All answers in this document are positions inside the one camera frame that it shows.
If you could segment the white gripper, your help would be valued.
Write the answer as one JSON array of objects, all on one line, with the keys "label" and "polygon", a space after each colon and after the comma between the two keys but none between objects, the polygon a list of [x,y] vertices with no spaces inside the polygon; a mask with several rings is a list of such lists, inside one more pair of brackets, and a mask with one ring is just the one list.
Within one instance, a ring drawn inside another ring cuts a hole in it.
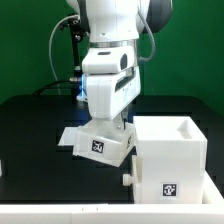
[{"label": "white gripper", "polygon": [[[88,75],[86,94],[88,109],[93,119],[113,120],[140,93],[139,67],[131,67],[118,74]],[[128,115],[121,112],[123,130]]]}]

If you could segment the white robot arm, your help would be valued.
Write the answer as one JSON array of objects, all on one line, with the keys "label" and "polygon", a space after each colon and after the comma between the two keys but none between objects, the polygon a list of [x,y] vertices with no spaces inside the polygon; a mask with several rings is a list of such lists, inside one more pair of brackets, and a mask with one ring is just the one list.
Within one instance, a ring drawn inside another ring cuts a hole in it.
[{"label": "white robot arm", "polygon": [[172,0],[66,0],[89,34],[82,61],[88,109],[95,120],[112,120],[140,93],[141,33],[153,35],[169,21]]}]

